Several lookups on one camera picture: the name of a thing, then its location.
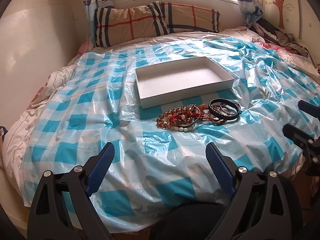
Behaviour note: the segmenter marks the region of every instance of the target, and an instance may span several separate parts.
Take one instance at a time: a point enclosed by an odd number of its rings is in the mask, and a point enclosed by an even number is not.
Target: white box
[[[232,88],[234,78],[217,62],[194,57],[136,69],[142,108]]]

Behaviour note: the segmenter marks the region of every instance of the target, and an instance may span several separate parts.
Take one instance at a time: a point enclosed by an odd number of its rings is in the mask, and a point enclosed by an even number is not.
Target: pile of jewelry
[[[216,125],[237,119],[241,113],[238,103],[227,99],[214,99],[209,105],[186,105],[164,112],[156,120],[158,128],[188,132],[197,121],[210,121]]]

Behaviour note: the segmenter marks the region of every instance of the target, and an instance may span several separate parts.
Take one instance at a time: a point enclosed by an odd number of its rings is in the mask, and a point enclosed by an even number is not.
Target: wooden floor
[[[310,208],[310,184],[312,177],[305,175],[304,171],[300,170],[293,180],[293,185],[297,191],[300,199],[301,208]],[[311,212],[302,211],[303,223],[306,223],[311,216]],[[136,235],[132,234],[113,234],[115,240],[148,240],[149,228],[137,232]]]

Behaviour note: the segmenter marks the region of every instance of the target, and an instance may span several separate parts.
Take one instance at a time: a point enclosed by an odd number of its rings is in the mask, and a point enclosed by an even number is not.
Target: black stripe
[[[150,4],[147,5],[147,7],[149,8],[149,10],[150,10],[151,13],[152,13],[152,16],[153,16],[153,24],[155,25],[156,34],[157,34],[157,36],[161,36],[160,30],[159,30],[159,26],[158,26],[158,24],[157,24],[156,12],[155,12],[155,10],[153,9],[153,7],[152,7]]]
[[[213,31],[216,32],[216,27],[214,25],[215,23],[214,15],[215,15],[215,11],[212,9],[212,28],[213,28]]]
[[[195,27],[195,26],[191,26],[191,25],[179,25],[179,24],[173,24],[173,25],[168,25],[168,27],[170,29],[191,29],[191,30],[195,30],[195,31],[201,31],[201,32],[206,32],[206,33],[212,33],[212,30],[208,30],[205,28],[201,28],[201,27]]]
[[[107,10],[107,14],[106,14],[106,18],[105,18],[105,24],[104,24],[104,36],[105,36],[105,39],[106,39],[107,47],[111,47],[110,41],[109,41],[109,33],[108,33],[108,30],[109,30],[109,26],[108,25],[109,25],[110,13],[111,13],[111,9],[108,9]]]
[[[94,43],[95,43],[95,46],[99,47],[99,45],[97,44],[97,41],[98,41],[98,36],[97,36],[97,28],[98,28],[98,16],[97,16],[97,12],[98,12],[98,9],[95,9],[94,10],[94,29],[96,30],[96,33],[94,35]]]
[[[168,3],[168,27],[172,26],[172,4],[169,2]],[[174,33],[173,27],[169,27],[170,33]]]
[[[161,5],[161,11],[162,11],[162,16],[165,19],[165,7],[164,7],[164,2],[160,3]]]
[[[99,24],[100,24],[100,30],[99,30],[99,46],[100,47],[103,47],[103,42],[102,42],[102,18],[103,18],[103,12],[104,12],[104,9],[101,9],[100,10],[100,15],[99,15]]]
[[[160,17],[159,17],[159,21],[160,21],[160,24],[161,24],[161,26],[162,26],[163,33],[164,33],[164,35],[167,35],[167,34],[168,34],[167,28],[164,27],[164,24],[163,24],[163,22],[162,22],[160,8],[158,7],[158,5],[157,5],[155,2],[153,2],[152,4],[153,4],[153,6],[156,8],[156,11],[158,12],[158,15],[160,16]]]
[[[220,13],[217,11],[217,32],[219,32],[220,30],[219,30],[219,21],[220,20]]]

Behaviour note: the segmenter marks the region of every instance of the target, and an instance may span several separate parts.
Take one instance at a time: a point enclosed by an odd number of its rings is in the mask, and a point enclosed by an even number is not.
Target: blue and white checkered tablecloth
[[[235,78],[231,90],[142,109],[135,68],[202,56],[218,61]],[[45,170],[68,172],[97,155],[106,142],[114,144],[116,155],[91,200],[111,232],[143,229],[190,200],[224,202],[205,158],[206,145],[214,142],[250,170],[273,166],[285,171],[301,150],[283,136],[282,127],[291,123],[320,136],[318,120],[297,107],[301,99],[320,105],[319,93],[315,82],[275,51],[232,37],[86,53],[32,132],[20,175],[24,203],[31,205]],[[237,100],[243,109],[238,121],[198,124],[187,133],[156,127],[162,112],[213,98]],[[70,196],[65,199],[77,224]]]

